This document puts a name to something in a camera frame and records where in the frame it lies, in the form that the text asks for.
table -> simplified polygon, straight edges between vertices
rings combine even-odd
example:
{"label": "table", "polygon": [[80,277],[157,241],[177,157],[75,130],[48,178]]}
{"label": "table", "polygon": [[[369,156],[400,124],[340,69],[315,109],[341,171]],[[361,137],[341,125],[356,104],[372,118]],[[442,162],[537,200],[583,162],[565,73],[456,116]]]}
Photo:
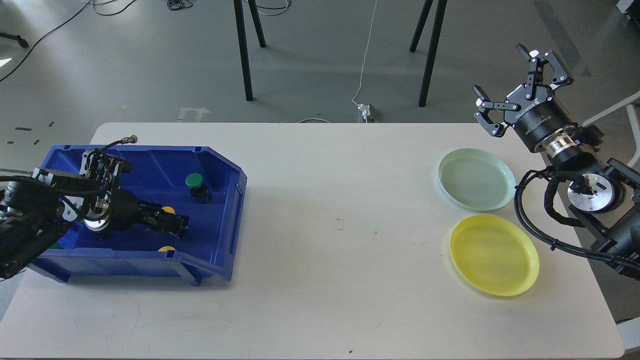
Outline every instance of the table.
{"label": "table", "polygon": [[[248,176],[231,283],[72,278],[28,271],[0,322],[0,357],[162,359],[612,358],[623,342],[588,262],[538,240],[540,275],[517,297],[453,268],[454,226],[474,213],[440,191],[440,159],[499,155],[542,168],[513,132],[477,124],[104,124],[92,143],[208,145]],[[531,219],[578,244],[543,212]],[[492,211],[517,224],[511,206]]]}

black cable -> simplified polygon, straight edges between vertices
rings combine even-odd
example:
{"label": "black cable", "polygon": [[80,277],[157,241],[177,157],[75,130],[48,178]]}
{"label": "black cable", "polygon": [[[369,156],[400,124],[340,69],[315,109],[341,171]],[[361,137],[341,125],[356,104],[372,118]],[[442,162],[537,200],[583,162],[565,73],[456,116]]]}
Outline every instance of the black cable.
{"label": "black cable", "polygon": [[556,238],[553,238],[550,235],[544,233],[542,230],[538,229],[531,222],[531,220],[529,220],[529,217],[527,217],[524,211],[524,207],[522,205],[522,194],[525,188],[527,187],[527,185],[533,179],[536,179],[538,177],[544,177],[548,181],[549,180],[548,174],[549,174],[549,168],[545,170],[540,170],[540,171],[530,170],[523,176],[522,180],[520,181],[520,184],[516,186],[516,193],[515,193],[513,204],[515,207],[516,216],[518,217],[518,220],[520,221],[522,226],[525,227],[525,229],[529,231],[536,238],[551,245],[551,250],[559,249],[561,251],[564,251],[576,256],[580,256],[582,258],[604,261],[607,263],[613,263],[615,265],[622,265],[622,266],[627,266],[636,270],[640,270],[640,264],[632,261],[629,258],[608,254],[606,252],[593,251],[590,249],[573,246],[571,244],[568,244]]}
{"label": "black cable", "polygon": [[[23,273],[23,272],[25,272],[25,271],[27,271],[27,269],[24,269],[23,271],[19,272],[18,274],[22,274],[22,273]],[[0,280],[0,282],[7,281],[8,279],[11,279],[11,277],[9,277],[9,278],[7,278],[7,279],[2,279],[2,280]]]}
{"label": "black cable", "polygon": [[85,196],[85,195],[101,195],[107,192],[107,189],[87,190],[82,192],[76,192],[73,190],[62,190],[55,187],[51,187],[45,183],[41,183],[40,181],[37,181],[36,179],[27,177],[27,176],[0,176],[0,183],[4,183],[7,181],[16,181],[18,183],[32,184],[32,185],[43,188],[43,190],[47,190],[58,195]]}
{"label": "black cable", "polygon": [[95,8],[95,5],[100,5],[100,4],[96,4],[95,0],[93,0],[92,4],[93,4],[93,10],[95,11],[96,14],[101,15],[101,16],[114,16],[114,15],[118,15],[119,13],[122,13],[128,7],[130,7],[131,4],[133,4],[135,2],[136,2],[136,0],[131,0],[131,2],[129,4],[127,4],[127,6],[123,7],[122,10],[120,10],[118,12],[115,12],[115,13],[99,13],[98,9]]}
{"label": "black cable", "polygon": [[20,63],[18,65],[16,65],[15,68],[13,68],[13,70],[11,70],[11,72],[9,72],[9,74],[5,75],[2,79],[0,79],[0,82],[2,82],[4,79],[8,78],[9,75],[13,74],[16,70],[18,70],[18,68],[20,67],[20,65],[22,65],[22,63],[24,63],[24,60],[27,60],[27,58],[29,57],[29,55],[31,54],[31,52],[33,51],[33,49],[35,49],[36,45],[38,45],[42,39],[44,39],[45,37],[47,37],[47,35],[51,34],[52,32],[56,31],[57,29],[62,28],[66,23],[68,23],[69,21],[73,20],[74,17],[78,16],[79,13],[81,13],[87,6],[89,5],[89,3],[86,3],[75,15],[71,16],[69,18],[69,20],[63,22],[62,24],[60,24],[57,28],[54,28],[53,30],[51,30],[50,32],[42,35],[41,38],[38,39],[38,41],[36,41],[35,44],[33,44],[33,46],[31,46],[31,49],[29,50],[29,52],[27,53],[27,55],[24,56],[24,58],[22,59],[22,61],[20,61]]}
{"label": "black cable", "polygon": [[584,227],[584,224],[581,223],[580,220],[576,218],[564,217],[560,215],[560,213],[558,213],[556,209],[554,209],[554,198],[558,193],[558,186],[560,185],[560,183],[566,180],[571,180],[574,182],[574,184],[578,184],[579,186],[582,186],[582,187],[587,186],[584,180],[584,177],[582,176],[582,174],[578,172],[565,172],[565,171],[558,172],[553,177],[553,179],[549,181],[549,184],[547,185],[547,190],[545,191],[545,201],[544,201],[545,211],[552,219],[559,222],[560,224],[573,226],[573,227]]}
{"label": "black cable", "polygon": [[[184,4],[185,1],[189,3],[189,6],[186,6]],[[192,6],[193,6],[193,3],[189,0],[166,0],[166,7],[173,12],[176,12],[182,9],[188,9],[188,8],[191,8]]]}

cable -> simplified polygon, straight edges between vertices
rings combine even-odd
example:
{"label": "cable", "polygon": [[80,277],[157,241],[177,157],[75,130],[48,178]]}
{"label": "cable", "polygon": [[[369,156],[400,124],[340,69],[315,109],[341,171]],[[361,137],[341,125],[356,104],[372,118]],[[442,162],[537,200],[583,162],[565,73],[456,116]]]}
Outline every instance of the cable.
{"label": "cable", "polygon": [[108,0],[108,1],[105,1],[103,3],[95,3],[95,0],[89,0],[89,1],[82,1],[81,0],[80,2],[81,3],[85,3],[85,4],[94,4],[94,5],[100,6],[100,5],[107,5],[107,4],[110,4],[110,3],[115,3],[116,1],[118,1],[118,0]]}
{"label": "cable", "polygon": [[265,10],[282,10],[279,13],[263,13],[262,11],[258,10],[258,13],[261,13],[261,14],[263,14],[265,16],[278,16],[278,15],[282,15],[285,12],[287,12],[289,7],[291,6],[291,0],[285,0],[285,2],[286,2],[286,5],[281,7],[281,8],[267,8],[265,6],[259,6],[259,5],[256,5],[255,7],[259,8],[259,9],[265,9]]}
{"label": "cable", "polygon": [[[186,6],[184,4],[185,1],[189,3],[189,6]],[[182,9],[188,9],[188,8],[191,8],[192,6],[193,6],[193,3],[189,0],[166,0],[166,7],[173,12],[176,12]]]}
{"label": "cable", "polygon": [[131,0],[131,2],[129,4],[127,4],[127,6],[123,7],[122,10],[115,12],[115,13],[99,13],[98,9],[96,9],[95,7],[97,5],[104,5],[107,4],[109,2],[106,3],[100,3],[100,4],[96,4],[95,0],[93,0],[92,4],[93,4],[93,10],[95,11],[96,14],[101,15],[101,16],[114,16],[114,15],[118,15],[119,13],[122,13],[123,11],[125,11],[128,7],[130,7],[131,4],[135,3],[136,0]]}
{"label": "cable", "polygon": [[608,254],[606,252],[593,251],[593,250],[590,250],[590,249],[585,249],[585,248],[582,248],[582,247],[577,247],[577,246],[573,246],[571,244],[562,242],[562,241],[560,241],[560,240],[558,240],[556,238],[553,238],[550,235],[544,233],[542,230],[538,229],[531,222],[529,217],[526,215],[526,213],[524,211],[524,207],[522,205],[522,194],[523,194],[525,188],[527,187],[527,185],[533,179],[542,177],[542,178],[546,179],[547,181],[549,181],[550,178],[551,178],[550,175],[553,174],[553,172],[554,171],[553,171],[552,167],[547,167],[545,170],[540,170],[540,171],[530,170],[523,176],[523,178],[520,181],[520,183],[518,184],[518,186],[516,186],[516,193],[515,193],[515,198],[513,200],[513,204],[514,204],[514,207],[515,207],[516,216],[518,217],[518,220],[520,221],[522,226],[527,231],[529,231],[533,236],[535,236],[536,238],[544,241],[548,245],[551,245],[551,250],[559,249],[561,251],[564,251],[564,252],[567,252],[569,254],[573,254],[573,255],[576,255],[576,256],[580,256],[582,258],[588,258],[588,259],[604,261],[606,263],[612,263],[612,264],[615,264],[615,265],[627,266],[629,268],[640,270],[640,264],[634,262],[633,260],[631,260],[629,258],[625,258],[623,256],[617,256],[617,255]]}
{"label": "cable", "polygon": [[311,121],[311,120],[316,120],[316,121],[322,121],[322,122],[328,122],[331,124],[331,122],[329,120],[325,120],[325,119],[319,119],[317,117],[310,117],[309,119],[305,119],[305,120],[300,120],[298,121],[298,123],[300,122],[307,122],[307,121]]}
{"label": "cable", "polygon": [[367,48],[364,51],[364,59],[362,60],[362,70],[360,71],[360,86],[358,86],[358,91],[356,91],[356,94],[351,98],[351,102],[353,102],[356,105],[358,105],[358,103],[355,102],[354,99],[358,96],[358,94],[360,93],[360,89],[362,88],[362,74],[364,74],[364,63],[367,61],[367,51],[369,51],[369,42],[371,41],[371,30],[373,29],[373,17],[376,15],[377,6],[378,6],[378,0],[376,0],[376,3],[373,5],[373,13],[371,14],[371,25],[369,26],[369,38],[367,39]]}
{"label": "cable", "polygon": [[16,181],[18,183],[32,184],[35,186],[39,186],[44,190],[48,190],[50,192],[56,193],[58,195],[68,195],[68,196],[84,196],[84,195],[100,195],[106,193],[106,189],[98,189],[98,190],[87,190],[83,192],[75,192],[72,190],[61,190],[58,188],[51,187],[45,183],[41,183],[32,177],[27,176],[0,176],[0,183],[4,183],[7,181]]}
{"label": "cable", "polygon": [[51,30],[50,32],[42,35],[41,38],[38,39],[38,41],[36,41],[35,44],[33,44],[33,46],[31,46],[31,49],[29,50],[29,52],[27,53],[27,55],[25,55],[22,58],[22,61],[20,61],[20,63],[18,63],[18,65],[16,65],[15,68],[13,68],[13,70],[11,70],[11,72],[9,72],[9,74],[5,75],[2,79],[0,79],[0,82],[4,81],[4,79],[8,78],[11,74],[13,74],[16,70],[18,70],[18,68],[20,67],[20,65],[22,65],[22,63],[24,63],[24,60],[27,60],[27,58],[29,57],[29,55],[31,54],[31,52],[33,51],[33,49],[36,48],[36,45],[38,45],[42,39],[44,39],[45,37],[47,37],[47,35],[51,34],[52,32],[56,31],[57,29],[62,28],[66,23],[68,23],[69,21],[73,20],[74,17],[78,16],[78,14],[80,14],[87,6],[89,6],[89,3],[86,3],[75,15],[71,16],[69,18],[69,20],[63,22],[62,24],[60,24],[58,27],[54,28],[53,30]]}
{"label": "cable", "polygon": [[[24,269],[23,271],[21,271],[21,272],[17,273],[16,275],[18,275],[18,274],[22,274],[22,273],[23,273],[23,272],[25,272],[25,271],[27,271],[27,269]],[[7,278],[7,279],[2,279],[2,280],[0,280],[0,282],[7,281],[8,279],[11,279],[11,277],[9,277],[9,278]]]}

plate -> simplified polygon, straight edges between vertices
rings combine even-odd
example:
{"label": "plate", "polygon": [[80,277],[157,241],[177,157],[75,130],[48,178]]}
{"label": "plate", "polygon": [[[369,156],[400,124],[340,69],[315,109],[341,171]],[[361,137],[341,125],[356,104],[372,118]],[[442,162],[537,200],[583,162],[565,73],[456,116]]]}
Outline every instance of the plate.
{"label": "plate", "polygon": [[500,217],[462,220],[451,233],[449,249],[462,277],[492,295],[519,295],[538,278],[540,261],[531,239]]}
{"label": "plate", "polygon": [[511,169],[496,155],[479,149],[447,154],[438,167],[438,179],[451,200],[474,211],[501,208],[515,194]]}

yellow object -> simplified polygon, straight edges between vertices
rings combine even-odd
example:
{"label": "yellow object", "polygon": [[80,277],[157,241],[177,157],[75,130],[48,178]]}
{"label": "yellow object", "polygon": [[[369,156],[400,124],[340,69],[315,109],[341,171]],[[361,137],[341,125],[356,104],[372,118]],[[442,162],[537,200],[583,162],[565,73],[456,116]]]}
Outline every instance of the yellow object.
{"label": "yellow object", "polygon": [[538,278],[536,248],[519,227],[503,218],[476,215],[462,220],[451,233],[449,249],[460,274],[492,295],[521,294]]}

